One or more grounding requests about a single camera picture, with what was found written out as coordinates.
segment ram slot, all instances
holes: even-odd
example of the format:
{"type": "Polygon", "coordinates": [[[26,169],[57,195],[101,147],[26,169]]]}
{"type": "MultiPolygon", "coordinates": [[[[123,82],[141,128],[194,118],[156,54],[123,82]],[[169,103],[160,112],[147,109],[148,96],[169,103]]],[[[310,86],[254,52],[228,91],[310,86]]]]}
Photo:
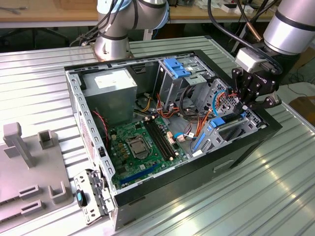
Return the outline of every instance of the ram slot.
{"type": "Polygon", "coordinates": [[[161,131],[159,130],[157,124],[154,121],[144,122],[144,127],[147,129],[149,135],[161,152],[163,159],[165,161],[168,161],[170,157],[175,158],[175,152],[173,151],[167,140],[164,138],[164,136],[161,134],[161,131]]]}

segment blue tab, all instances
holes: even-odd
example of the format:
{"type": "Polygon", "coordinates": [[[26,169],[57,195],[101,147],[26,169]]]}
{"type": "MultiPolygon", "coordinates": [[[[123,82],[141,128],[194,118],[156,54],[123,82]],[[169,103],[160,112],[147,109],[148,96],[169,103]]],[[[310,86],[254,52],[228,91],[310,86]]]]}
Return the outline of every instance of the blue tab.
{"type": "Polygon", "coordinates": [[[166,67],[173,72],[176,79],[191,75],[189,71],[186,71],[183,64],[178,62],[175,58],[164,59],[166,67]]]}
{"type": "Polygon", "coordinates": [[[196,151],[197,148],[199,147],[201,141],[205,138],[206,134],[205,133],[202,133],[200,139],[198,140],[198,142],[196,143],[195,147],[193,148],[193,151],[196,151]]]}
{"type": "Polygon", "coordinates": [[[78,198],[78,201],[81,201],[81,200],[82,200],[82,195],[81,195],[81,193],[78,193],[78,194],[77,194],[77,198],[78,198]]]}
{"type": "Polygon", "coordinates": [[[242,118],[245,118],[245,116],[246,116],[246,112],[241,113],[242,118]]]}
{"type": "Polygon", "coordinates": [[[210,121],[210,124],[212,125],[212,127],[216,128],[220,125],[225,124],[225,121],[221,117],[217,117],[217,118],[212,119],[210,121]]]}

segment pci slot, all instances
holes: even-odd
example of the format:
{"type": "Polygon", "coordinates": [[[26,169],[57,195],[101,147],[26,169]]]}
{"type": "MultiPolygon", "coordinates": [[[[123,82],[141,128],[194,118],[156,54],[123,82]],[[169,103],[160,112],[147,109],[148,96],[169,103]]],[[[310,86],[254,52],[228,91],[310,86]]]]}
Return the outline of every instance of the pci slot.
{"type": "Polygon", "coordinates": [[[196,143],[196,145],[193,147],[193,151],[196,151],[197,148],[199,147],[199,145],[201,144],[202,140],[205,138],[206,134],[204,132],[202,132],[202,135],[200,137],[200,139],[198,140],[198,142],[196,143]]]}
{"type": "Polygon", "coordinates": [[[175,158],[175,152],[168,143],[168,141],[164,138],[161,134],[158,125],[154,121],[145,121],[144,127],[149,132],[149,135],[153,139],[154,143],[156,144],[157,148],[162,154],[164,161],[168,161],[171,157],[175,158]]]}
{"type": "Polygon", "coordinates": [[[138,179],[138,178],[140,178],[142,176],[145,176],[145,175],[147,175],[149,173],[152,173],[154,171],[155,167],[156,167],[156,165],[151,166],[150,168],[147,168],[146,170],[143,170],[143,171],[141,171],[139,173],[136,173],[136,174],[134,174],[132,176],[126,177],[126,178],[120,180],[120,184],[128,183],[128,182],[133,181],[135,179],[138,179]]]}

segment yellow cable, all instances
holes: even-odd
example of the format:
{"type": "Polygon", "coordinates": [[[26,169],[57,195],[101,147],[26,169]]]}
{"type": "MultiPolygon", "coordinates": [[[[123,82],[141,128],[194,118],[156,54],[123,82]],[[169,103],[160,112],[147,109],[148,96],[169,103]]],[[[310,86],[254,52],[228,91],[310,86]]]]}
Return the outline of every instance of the yellow cable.
{"type": "Polygon", "coordinates": [[[148,104],[147,104],[146,108],[143,109],[141,112],[146,112],[146,111],[150,108],[150,101],[151,101],[151,100],[152,100],[152,98],[149,97],[149,98],[148,98],[148,104]]]}

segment metal table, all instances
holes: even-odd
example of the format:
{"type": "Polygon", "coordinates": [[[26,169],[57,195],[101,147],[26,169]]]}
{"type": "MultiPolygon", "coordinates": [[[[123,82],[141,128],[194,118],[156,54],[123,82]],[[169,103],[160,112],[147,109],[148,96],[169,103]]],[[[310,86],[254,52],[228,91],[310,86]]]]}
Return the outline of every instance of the metal table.
{"type": "MultiPolygon", "coordinates": [[[[225,72],[235,66],[231,56],[205,37],[133,42],[131,48],[135,56],[202,49],[225,72]]],[[[73,192],[74,175],[91,165],[72,116],[63,67],[95,61],[90,47],[0,55],[0,125],[19,121],[23,136],[44,129],[56,131],[73,192]]],[[[115,235],[314,235],[314,129],[289,107],[281,105],[269,113],[283,129],[242,165],[115,235]]],[[[74,201],[3,235],[52,232],[61,236],[114,234],[108,218],[86,227],[74,201]]]]}

